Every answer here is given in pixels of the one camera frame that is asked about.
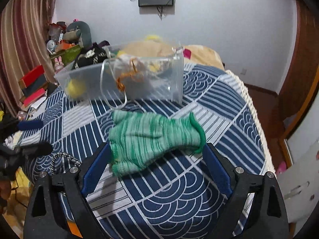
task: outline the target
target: blue and white patterned bedspread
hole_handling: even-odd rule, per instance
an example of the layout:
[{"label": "blue and white patterned bedspread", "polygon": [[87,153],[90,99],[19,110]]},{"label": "blue and white patterned bedspread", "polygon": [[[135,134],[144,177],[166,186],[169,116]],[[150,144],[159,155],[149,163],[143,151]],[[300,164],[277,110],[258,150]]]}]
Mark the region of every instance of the blue and white patterned bedspread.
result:
[{"label": "blue and white patterned bedspread", "polygon": [[[182,104],[140,100],[129,102],[125,110],[156,112],[169,118],[192,111],[206,132],[207,142],[234,166],[264,174],[267,170],[261,139],[241,93],[237,81],[224,71],[186,64]],[[26,131],[21,144],[46,140],[53,145],[53,153],[67,152],[80,161],[108,140],[114,124],[102,100],[70,102],[61,88],[42,108],[37,119],[43,120],[44,127]],[[23,170],[32,182],[41,171],[50,173],[51,157],[26,163]],[[59,159],[55,166],[65,172],[72,163]],[[65,197],[60,197],[67,218],[72,220]],[[212,230],[227,198],[219,193],[201,156],[173,151],[143,172],[122,179],[113,177],[107,166],[87,201],[112,238],[192,239],[203,238]],[[250,205],[248,197],[234,235],[241,232]]]}]

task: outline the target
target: striped curtain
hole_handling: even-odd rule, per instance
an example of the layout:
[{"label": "striped curtain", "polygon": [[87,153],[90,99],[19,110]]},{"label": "striped curtain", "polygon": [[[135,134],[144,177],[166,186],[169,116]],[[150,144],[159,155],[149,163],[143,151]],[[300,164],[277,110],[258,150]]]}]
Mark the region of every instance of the striped curtain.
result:
[{"label": "striped curtain", "polygon": [[54,70],[46,49],[55,0],[10,0],[0,15],[0,97],[16,116],[22,91],[18,81],[37,65],[47,80]]}]

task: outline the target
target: wooden floor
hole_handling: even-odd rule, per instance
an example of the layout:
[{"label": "wooden floor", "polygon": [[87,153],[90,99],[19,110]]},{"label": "wooden floor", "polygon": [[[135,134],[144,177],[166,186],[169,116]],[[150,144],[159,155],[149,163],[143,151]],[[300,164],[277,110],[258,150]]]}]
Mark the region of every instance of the wooden floor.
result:
[{"label": "wooden floor", "polygon": [[257,110],[258,118],[264,130],[268,148],[275,169],[284,161],[283,153],[278,144],[279,136],[284,132],[283,123],[279,120],[276,96],[254,88],[248,88],[249,95]]}]

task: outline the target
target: yellow ball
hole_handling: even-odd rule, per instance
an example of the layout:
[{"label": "yellow ball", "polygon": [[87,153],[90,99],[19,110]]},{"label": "yellow ball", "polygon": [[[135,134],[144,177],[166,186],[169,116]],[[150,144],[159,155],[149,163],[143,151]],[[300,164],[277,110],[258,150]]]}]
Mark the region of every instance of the yellow ball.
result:
[{"label": "yellow ball", "polygon": [[76,79],[72,79],[68,86],[66,87],[65,91],[68,96],[72,99],[78,99],[81,97],[85,91],[87,90],[86,85],[83,81],[79,81]]}]

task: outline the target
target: glove cuff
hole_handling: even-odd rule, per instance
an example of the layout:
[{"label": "glove cuff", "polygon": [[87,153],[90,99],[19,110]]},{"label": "glove cuff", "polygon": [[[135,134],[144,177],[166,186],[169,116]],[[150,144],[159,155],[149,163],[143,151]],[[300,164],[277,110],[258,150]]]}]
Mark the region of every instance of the glove cuff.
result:
[{"label": "glove cuff", "polygon": [[206,144],[206,135],[205,135],[205,131],[203,130],[203,128],[201,127],[201,125],[197,122],[197,120],[195,119],[194,113],[191,112],[189,114],[189,122],[190,124],[193,126],[193,128],[196,129],[196,131],[199,133],[200,136],[200,146],[198,147],[197,150],[194,151],[195,154],[199,154],[202,152],[204,145]]}]

